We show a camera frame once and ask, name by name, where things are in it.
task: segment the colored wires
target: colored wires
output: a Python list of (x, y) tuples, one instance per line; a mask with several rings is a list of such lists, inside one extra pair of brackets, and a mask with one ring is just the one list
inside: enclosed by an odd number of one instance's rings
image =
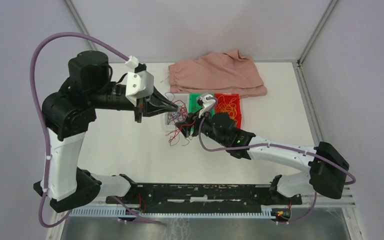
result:
[(238, 120), (236, 119), (238, 112), (236, 111), (236, 98), (232, 98), (229, 103), (226, 103), (225, 96), (221, 95), (217, 98), (218, 104), (215, 106), (216, 113), (228, 113), (230, 119), (234, 120), (236, 125), (238, 125)]
[[(170, 97), (167, 96), (167, 94), (173, 95), (171, 100), (170, 100)], [(170, 101), (173, 101), (175, 98), (175, 94), (172, 92), (166, 92), (165, 96)], [(165, 120), (166, 125), (175, 125), (178, 122), (185, 121), (186, 118), (188, 117), (188, 109), (186, 108), (186, 103), (184, 103), (182, 100), (176, 100), (173, 103), (178, 105), (179, 107), (178, 107), (177, 111), (172, 111), (172, 112), (167, 113), (167, 118)], [(193, 122), (192, 124), (184, 124), (180, 128), (182, 128), (183, 126), (193, 126), (193, 124), (195, 124), (195, 122)], [(170, 144), (171, 147), (178, 144), (180, 141), (180, 136), (181, 136), (180, 135), (180, 132), (181, 132), (180, 128), (175, 127), (175, 129), (173, 131), (166, 134), (166, 136), (169, 136), (168, 143)], [(189, 139), (187, 139), (187, 138), (185, 138), (185, 139), (187, 140), (187, 143), (185, 145), (182, 145), (182, 146), (186, 146), (190, 142)]]

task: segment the white table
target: white table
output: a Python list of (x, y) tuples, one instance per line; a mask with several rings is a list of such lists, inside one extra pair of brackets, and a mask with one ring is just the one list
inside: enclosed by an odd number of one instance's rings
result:
[[(147, 64), (162, 94), (170, 90), (166, 79), (170, 64)], [(111, 66), (114, 80), (129, 71), (122, 63)], [(241, 128), (273, 141), (313, 145), (292, 64), (261, 62), (256, 66), (268, 93), (241, 99)], [(96, 115), (78, 162), (80, 168), (96, 174), (126, 174), (142, 183), (268, 184), (276, 175), (297, 172), (272, 162), (236, 159), (225, 151), (207, 152), (198, 138), (187, 146), (169, 146), (160, 115), (143, 117), (142, 123), (134, 121), (132, 111), (97, 110)], [(220, 147), (203, 138), (207, 147)]]

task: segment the gray wall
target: gray wall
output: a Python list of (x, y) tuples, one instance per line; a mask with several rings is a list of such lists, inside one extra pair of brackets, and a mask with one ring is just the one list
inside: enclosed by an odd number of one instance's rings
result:
[(367, 239), (384, 239), (384, 1), (340, 1), (304, 73), (327, 140), (357, 177)]
[(297, 59), (329, 1), (73, 0), (92, 36), (145, 62), (235, 48), (256, 60)]
[[(0, 0), (0, 240), (45, 236), (33, 191), (45, 146), (30, 92), (30, 58), (48, 35), (76, 30), (60, 0)], [(68, 60), (86, 49), (82, 40), (68, 38), (45, 47), (36, 72), (40, 102), (67, 78)]]

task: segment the purple cable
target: purple cable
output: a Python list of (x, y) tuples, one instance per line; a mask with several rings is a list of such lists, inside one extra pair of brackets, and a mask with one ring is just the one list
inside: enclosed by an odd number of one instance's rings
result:
[(160, 221), (150, 220), (150, 219), (147, 219), (147, 218), (137, 214), (135, 211), (133, 211), (129, 207), (127, 207), (118, 197), (112, 196), (112, 198), (114, 200), (116, 200), (117, 203), (121, 204), (129, 213), (131, 213), (131, 214), (135, 215), (137, 218), (143, 220), (143, 221), (136, 221), (136, 222), (135, 221), (131, 221), (129, 223), (132, 223), (132, 224), (163, 224)]
[(282, 224), (282, 225), (288, 225), (288, 224), (296, 223), (296, 222), (299, 222), (299, 221), (302, 221), (302, 220), (308, 218), (310, 216), (310, 214), (313, 212), (314, 207), (316, 206), (316, 201), (317, 201), (317, 192), (314, 192), (314, 200), (312, 201), (312, 204), (311, 204), (311, 206), (308, 209), (306, 214), (304, 214), (303, 216), (301, 216), (295, 220), (292, 220), (292, 221), (287, 221), (287, 222), (278, 221), (278, 223)]
[[(209, 111), (211, 111), (213, 108), (215, 108), (215, 106), (218, 102), (218, 99), (216, 97), (207, 97), (206, 99), (207, 100), (210, 100), (210, 99), (215, 100), (214, 106), (209, 110)], [(208, 152), (217, 152), (217, 151), (226, 151), (226, 150), (245, 150), (245, 149), (256, 148), (256, 147), (266, 147), (269, 145), (268, 143), (258, 143), (258, 144), (248, 145), (248, 146), (219, 147), (219, 148), (215, 148), (215, 149), (209, 149), (204, 145), (203, 139), (201, 137), (201, 130), (203, 128), (204, 121), (205, 121), (205, 118), (203, 117), (201, 122), (199, 123), (199, 127), (198, 127), (198, 138), (199, 138), (199, 143), (201, 144), (202, 148)], [(290, 146), (280, 145), (280, 144), (272, 143), (272, 144), (270, 144), (270, 147), (285, 149), (285, 150), (297, 152), (299, 154), (305, 154), (306, 153), (304, 150), (293, 148)], [(351, 178), (351, 181), (345, 182), (345, 185), (351, 185), (351, 184), (354, 184), (356, 182), (356, 177), (354, 175), (352, 175), (350, 172), (348, 172), (347, 170), (340, 167), (338, 164), (332, 162), (331, 160), (329, 160), (323, 156), (320, 156), (316, 153), (312, 153), (312, 152), (307, 152), (306, 154), (310, 155), (314, 158), (320, 159), (320, 160), (332, 165), (333, 167), (335, 167), (339, 171), (341, 171), (344, 174), (346, 174), (347, 176), (349, 176)], [(311, 212), (313, 211), (314, 207), (316, 206), (316, 200), (317, 200), (317, 192), (314, 193), (314, 201), (313, 201), (310, 209), (308, 210), (308, 212), (304, 216), (297, 218), (297, 219), (291, 221), (290, 223), (298, 222), (298, 221), (301, 221), (301, 220), (307, 218), (311, 214)]]
[(46, 158), (47, 158), (45, 161), (45, 170), (44, 170), (44, 176), (43, 176), (43, 189), (45, 191), (43, 191), (42, 198), (40, 200), (39, 215), (38, 215), (40, 225), (42, 225), (45, 228), (53, 228), (53, 227), (59, 225), (60, 223), (62, 223), (66, 218), (68, 218), (70, 211), (67, 212), (67, 214), (61, 220), (57, 221), (54, 224), (45, 223), (43, 216), (42, 216), (42, 212), (43, 212), (44, 204), (45, 204), (45, 199), (48, 195), (48, 193), (46, 191), (48, 189), (49, 171), (50, 171), (50, 165), (51, 165), (51, 140), (49, 137), (49, 133), (48, 133), (46, 124), (45, 124), (45, 119), (42, 115), (42, 110), (41, 110), (41, 106), (39, 104), (39, 99), (38, 99), (38, 93), (36, 91), (35, 69), (36, 69), (36, 61), (38, 60), (39, 53), (45, 47), (45, 45), (48, 44), (49, 42), (51, 42), (52, 40), (63, 38), (63, 37), (76, 37), (76, 38), (89, 40), (89, 41), (94, 42), (98, 45), (101, 45), (102, 47), (106, 48), (107, 50), (109, 50), (110, 52), (119, 56), (120, 58), (122, 58), (126, 61), (129, 60), (129, 58), (126, 55), (117, 51), (115, 48), (109, 46), (108, 44), (104, 43), (103, 41), (100, 41), (94, 37), (91, 37), (91, 36), (88, 36), (88, 35), (85, 35), (82, 33), (78, 33), (78, 32), (60, 32), (60, 33), (53, 34), (53, 35), (45, 38), (45, 40), (43, 40), (39, 44), (39, 46), (36, 47), (36, 50), (34, 50), (34, 53), (33, 53), (33, 56), (31, 57), (31, 62), (30, 62), (30, 88), (31, 88), (31, 95), (33, 96), (34, 106), (36, 108), (36, 112), (37, 112), (37, 115), (39, 117), (40, 125), (41, 125), (42, 130), (43, 130), (43, 135), (45, 137), (45, 153), (46, 153)]

